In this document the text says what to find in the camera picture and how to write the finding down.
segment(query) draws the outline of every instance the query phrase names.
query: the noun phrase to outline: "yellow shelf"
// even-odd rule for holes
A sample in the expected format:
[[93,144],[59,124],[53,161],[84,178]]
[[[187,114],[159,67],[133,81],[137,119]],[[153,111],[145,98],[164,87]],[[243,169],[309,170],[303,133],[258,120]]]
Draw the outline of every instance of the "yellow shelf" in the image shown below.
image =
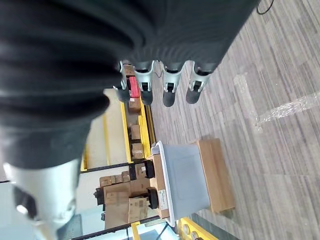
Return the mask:
[[141,98],[140,98],[140,104],[141,104],[141,115],[139,116],[138,121],[140,125],[143,155],[144,155],[144,158],[147,158],[151,156],[151,146],[150,146],[149,130],[148,130],[148,124],[147,124],[147,115],[145,111],[145,105],[143,104]]
[[120,102],[120,106],[121,106],[121,113],[122,113],[122,125],[123,125],[126,160],[128,161],[129,164],[131,164],[133,163],[133,161],[131,160],[131,153],[130,153],[126,107],[123,102]]
[[156,140],[156,134],[155,134],[155,129],[154,129],[154,122],[152,119],[151,107],[145,106],[145,109],[146,109],[146,121],[147,121],[147,125],[148,125],[149,136],[150,136],[150,143],[153,144],[157,140]]
[[[184,233],[184,225],[187,225],[190,231],[190,234]],[[183,240],[191,240],[191,233],[196,232],[198,235],[198,238],[202,238],[204,240],[218,240],[215,236],[211,235],[209,232],[204,230],[202,227],[200,227],[198,224],[196,224],[194,221],[190,220],[188,217],[181,218],[179,220],[179,232],[181,233],[181,237]]]

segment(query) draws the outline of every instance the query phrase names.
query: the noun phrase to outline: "gray carpet floor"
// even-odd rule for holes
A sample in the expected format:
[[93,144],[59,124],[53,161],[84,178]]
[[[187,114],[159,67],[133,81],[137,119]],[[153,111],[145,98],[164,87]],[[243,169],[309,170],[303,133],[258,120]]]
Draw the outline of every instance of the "gray carpet floor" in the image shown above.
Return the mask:
[[157,140],[221,140],[236,207],[197,214],[242,240],[320,239],[320,1],[253,12],[194,105],[190,71],[171,108],[154,75],[151,109]]

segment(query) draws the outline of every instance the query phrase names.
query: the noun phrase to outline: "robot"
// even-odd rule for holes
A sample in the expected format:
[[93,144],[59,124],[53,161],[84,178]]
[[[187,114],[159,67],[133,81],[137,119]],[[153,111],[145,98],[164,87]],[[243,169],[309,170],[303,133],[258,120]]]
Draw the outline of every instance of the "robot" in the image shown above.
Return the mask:
[[58,240],[76,209],[91,121],[115,88],[129,99],[121,60],[153,101],[154,61],[163,63],[170,107],[186,61],[195,104],[257,0],[48,0],[0,3],[0,156],[16,209],[40,239]]

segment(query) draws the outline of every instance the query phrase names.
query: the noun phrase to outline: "plastic storage bin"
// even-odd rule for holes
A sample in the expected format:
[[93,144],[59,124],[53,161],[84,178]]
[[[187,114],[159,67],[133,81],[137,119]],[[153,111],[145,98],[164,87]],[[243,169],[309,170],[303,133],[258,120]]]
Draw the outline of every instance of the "plastic storage bin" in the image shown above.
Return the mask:
[[158,141],[151,153],[160,154],[170,219],[186,217],[210,206],[206,179],[196,144],[170,145]]

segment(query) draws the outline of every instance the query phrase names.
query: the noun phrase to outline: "wall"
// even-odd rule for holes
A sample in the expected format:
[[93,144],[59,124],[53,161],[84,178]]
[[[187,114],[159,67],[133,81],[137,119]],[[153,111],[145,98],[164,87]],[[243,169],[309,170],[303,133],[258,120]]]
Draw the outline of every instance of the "wall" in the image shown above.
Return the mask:
[[110,105],[104,115],[92,121],[87,139],[88,168],[127,162],[120,102],[114,89],[106,89],[104,93],[108,96]]

